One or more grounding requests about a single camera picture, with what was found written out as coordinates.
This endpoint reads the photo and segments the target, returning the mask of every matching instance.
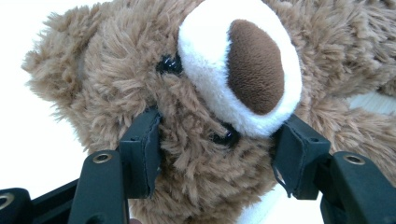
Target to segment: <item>white background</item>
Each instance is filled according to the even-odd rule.
[[[21,64],[51,12],[96,2],[0,0],[0,189],[24,188],[36,198],[79,177],[86,157],[82,146],[67,121],[51,116],[51,103],[24,86],[29,75]],[[287,199],[280,187],[265,201],[248,209],[239,222],[322,223],[318,201]]]

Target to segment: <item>black plastic part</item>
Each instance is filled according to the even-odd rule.
[[[337,152],[327,171],[318,170],[315,180],[323,192],[321,211],[325,224],[396,223],[396,189],[372,161],[362,155]],[[319,177],[322,175],[332,179],[324,181]]]
[[[134,119],[120,140],[127,198],[144,199],[155,190],[155,179],[161,171],[162,159],[158,130],[161,117],[156,108],[147,109]]]
[[[329,155],[329,140],[295,115],[273,137],[276,148],[272,166],[277,181],[289,197],[292,194],[299,200],[315,200],[318,197],[315,173],[318,164]]]
[[[78,180],[61,186],[33,200],[35,222],[40,224],[65,224],[69,218]]]
[[[126,224],[127,207],[119,152],[91,154],[84,161],[68,223]]]
[[[27,224],[33,219],[33,205],[26,189],[0,190],[0,224]]]

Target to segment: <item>teddy bear head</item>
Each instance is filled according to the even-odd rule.
[[[162,172],[151,199],[131,202],[136,216],[233,222],[275,184],[270,135],[299,103],[302,78],[262,1],[114,1],[47,25],[26,56],[29,85],[90,152],[115,149],[148,107],[163,115]]]

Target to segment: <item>teddy bear ear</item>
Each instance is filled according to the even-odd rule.
[[[48,29],[22,65],[31,74],[28,86],[34,93],[59,107],[71,105],[80,90],[84,50],[109,11],[108,4],[97,4],[49,16]]]

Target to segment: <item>bolt hole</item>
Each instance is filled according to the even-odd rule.
[[[103,215],[94,215],[93,217],[90,217],[88,221],[85,222],[85,224],[105,224],[105,217]]]
[[[0,195],[0,210],[5,209],[14,201],[14,195],[5,193]]]
[[[102,153],[93,158],[93,162],[95,163],[103,163],[111,160],[112,156],[107,153]]]
[[[344,160],[346,160],[350,163],[356,164],[356,165],[363,165],[364,163],[366,163],[361,158],[353,156],[353,155],[345,155]]]

